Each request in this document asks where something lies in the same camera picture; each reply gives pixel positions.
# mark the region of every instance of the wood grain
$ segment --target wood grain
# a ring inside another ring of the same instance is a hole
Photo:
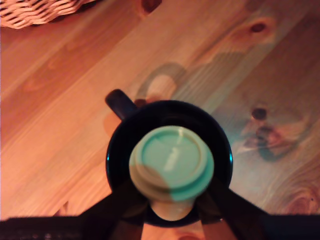
[[[1,29],[1,217],[76,215],[107,196],[114,88],[210,113],[230,141],[230,188],[269,213],[320,213],[316,0],[105,0]],[[252,117],[256,108],[266,117]],[[200,223],[143,239],[204,239]]]

